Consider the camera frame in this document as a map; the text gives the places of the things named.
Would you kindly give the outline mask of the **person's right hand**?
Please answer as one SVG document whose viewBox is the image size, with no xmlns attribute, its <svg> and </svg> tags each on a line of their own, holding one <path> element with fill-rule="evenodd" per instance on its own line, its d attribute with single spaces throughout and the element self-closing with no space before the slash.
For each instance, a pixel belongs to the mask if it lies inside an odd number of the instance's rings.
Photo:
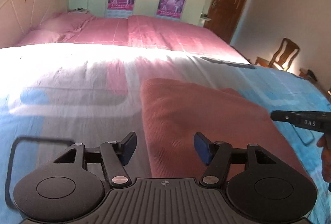
<svg viewBox="0 0 331 224">
<path fill-rule="evenodd" d="M 322 161 L 322 171 L 321 174 L 325 182 L 330 183 L 331 181 L 331 156 L 330 149 L 327 148 L 327 142 L 325 135 L 323 135 L 317 142 L 317 146 L 322 148 L 321 161 Z"/>
</svg>

